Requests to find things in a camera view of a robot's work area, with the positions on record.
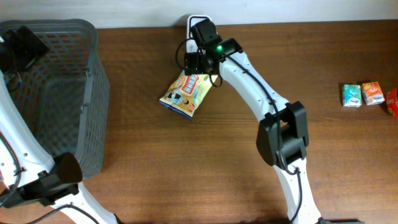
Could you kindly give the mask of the red Hacks candy bag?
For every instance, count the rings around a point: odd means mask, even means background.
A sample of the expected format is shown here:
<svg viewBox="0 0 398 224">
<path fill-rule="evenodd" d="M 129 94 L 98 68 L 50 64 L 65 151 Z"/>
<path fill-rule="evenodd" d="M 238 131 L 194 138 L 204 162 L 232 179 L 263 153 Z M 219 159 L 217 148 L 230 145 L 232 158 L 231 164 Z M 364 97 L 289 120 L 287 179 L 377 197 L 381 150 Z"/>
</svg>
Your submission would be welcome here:
<svg viewBox="0 0 398 224">
<path fill-rule="evenodd" d="M 393 88 L 386 95 L 386 104 L 388 112 L 393 117 L 398 117 L 398 105 L 397 105 L 397 88 Z"/>
</svg>

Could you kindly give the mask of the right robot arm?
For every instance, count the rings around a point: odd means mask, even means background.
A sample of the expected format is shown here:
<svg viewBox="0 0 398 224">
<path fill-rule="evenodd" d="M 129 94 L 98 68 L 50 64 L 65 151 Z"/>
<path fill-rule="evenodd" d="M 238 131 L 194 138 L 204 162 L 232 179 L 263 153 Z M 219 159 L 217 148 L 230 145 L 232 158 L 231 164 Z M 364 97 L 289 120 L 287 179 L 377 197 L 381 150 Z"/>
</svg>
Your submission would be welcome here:
<svg viewBox="0 0 398 224">
<path fill-rule="evenodd" d="M 251 65 L 234 40 L 195 42 L 185 66 L 191 74 L 219 75 L 249 105 L 259 126 L 256 147 L 274 168 L 287 202 L 289 223 L 326 223 L 313 199 L 307 176 L 307 111 L 276 93 Z"/>
</svg>

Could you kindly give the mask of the yellow snack bag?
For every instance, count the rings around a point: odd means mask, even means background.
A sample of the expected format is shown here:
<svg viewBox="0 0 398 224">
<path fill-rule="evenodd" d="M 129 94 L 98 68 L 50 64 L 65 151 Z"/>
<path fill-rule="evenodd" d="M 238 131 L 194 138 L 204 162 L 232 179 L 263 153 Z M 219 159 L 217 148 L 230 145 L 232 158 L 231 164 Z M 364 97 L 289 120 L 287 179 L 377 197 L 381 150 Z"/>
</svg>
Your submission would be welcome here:
<svg viewBox="0 0 398 224">
<path fill-rule="evenodd" d="M 159 103 L 188 119 L 192 119 L 195 110 L 200 106 L 210 88 L 213 87 L 211 81 L 215 81 L 217 78 L 217 75 L 209 76 L 207 74 L 186 75 L 182 71 L 177 80 L 159 99 Z"/>
</svg>

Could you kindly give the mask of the orange tissue pack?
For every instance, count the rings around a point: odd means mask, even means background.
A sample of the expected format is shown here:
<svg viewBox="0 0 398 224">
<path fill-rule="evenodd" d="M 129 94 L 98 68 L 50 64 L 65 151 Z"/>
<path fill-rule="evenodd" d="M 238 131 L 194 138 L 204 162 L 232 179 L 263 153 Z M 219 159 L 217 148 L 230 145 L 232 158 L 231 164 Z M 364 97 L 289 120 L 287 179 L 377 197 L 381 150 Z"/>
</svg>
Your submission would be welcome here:
<svg viewBox="0 0 398 224">
<path fill-rule="evenodd" d="M 378 82 L 363 83 L 361 85 L 361 92 L 366 105 L 377 105 L 385 101 Z"/>
</svg>

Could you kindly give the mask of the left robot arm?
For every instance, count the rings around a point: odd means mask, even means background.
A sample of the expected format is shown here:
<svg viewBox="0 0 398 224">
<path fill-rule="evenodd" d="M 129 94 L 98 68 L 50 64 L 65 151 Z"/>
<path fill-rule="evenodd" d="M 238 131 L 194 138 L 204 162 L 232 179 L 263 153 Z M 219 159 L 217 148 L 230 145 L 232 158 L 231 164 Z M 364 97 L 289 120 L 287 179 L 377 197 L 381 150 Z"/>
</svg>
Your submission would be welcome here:
<svg viewBox="0 0 398 224">
<path fill-rule="evenodd" d="M 103 166 L 110 85 L 81 19 L 1 24 L 1 206 L 32 203 L 75 223 L 119 223 L 84 180 Z"/>
</svg>

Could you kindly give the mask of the green tissue pack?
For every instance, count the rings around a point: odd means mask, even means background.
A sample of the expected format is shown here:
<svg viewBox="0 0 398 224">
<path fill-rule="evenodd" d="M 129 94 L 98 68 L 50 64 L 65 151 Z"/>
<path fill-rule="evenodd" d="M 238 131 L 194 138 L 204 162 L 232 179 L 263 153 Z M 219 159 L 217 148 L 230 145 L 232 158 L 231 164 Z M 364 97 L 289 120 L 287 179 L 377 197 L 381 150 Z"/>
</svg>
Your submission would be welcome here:
<svg viewBox="0 0 398 224">
<path fill-rule="evenodd" d="M 344 107 L 360 107 L 362 105 L 361 87 L 344 84 L 342 87 L 342 104 Z"/>
</svg>

